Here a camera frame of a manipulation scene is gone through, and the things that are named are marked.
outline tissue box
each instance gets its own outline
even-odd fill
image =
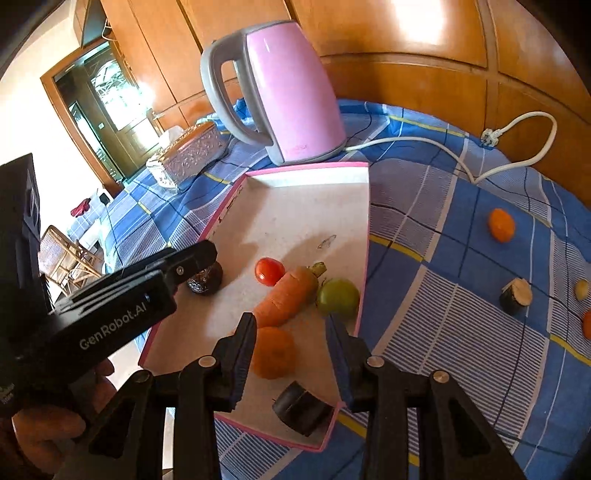
[[[195,125],[163,150],[146,167],[158,185],[175,189],[185,179],[199,174],[226,148],[220,131],[213,122]]]

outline kettle base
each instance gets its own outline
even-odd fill
[[[322,155],[316,155],[315,157],[304,158],[302,160],[285,160],[283,155],[281,154],[281,150],[276,146],[272,145],[270,147],[266,147],[267,154],[269,155],[269,159],[278,167],[285,167],[287,165],[299,165],[302,163],[317,163],[324,160],[328,160],[336,155],[338,155],[347,144],[347,139],[343,140],[343,142],[336,148],[323,153]]]

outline glass door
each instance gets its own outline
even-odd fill
[[[117,137],[140,168],[158,150],[158,134],[147,118],[140,90],[125,77],[110,48],[85,62],[90,84],[104,107]]]
[[[117,168],[110,155],[107,153],[107,150],[101,143],[99,136],[95,133],[89,121],[84,116],[84,113],[78,105],[78,102],[70,105],[69,109],[74,121],[76,122],[76,125],[78,126],[78,129],[80,130],[80,133],[84,136],[92,150],[95,152],[96,156],[99,157],[100,162],[105,166],[111,177],[113,177],[116,181],[123,180],[123,174],[119,168]]]

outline tomato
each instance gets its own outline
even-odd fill
[[[285,275],[285,267],[279,260],[263,257],[255,266],[255,277],[259,283],[272,287]]]

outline orange fruit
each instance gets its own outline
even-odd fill
[[[583,315],[583,335],[587,340],[591,340],[591,310]]]
[[[496,241],[505,244],[515,235],[515,221],[506,211],[495,208],[488,216],[488,229]]]
[[[289,332],[277,327],[263,327],[256,331],[251,369],[257,377],[273,380],[296,370],[297,350]]]

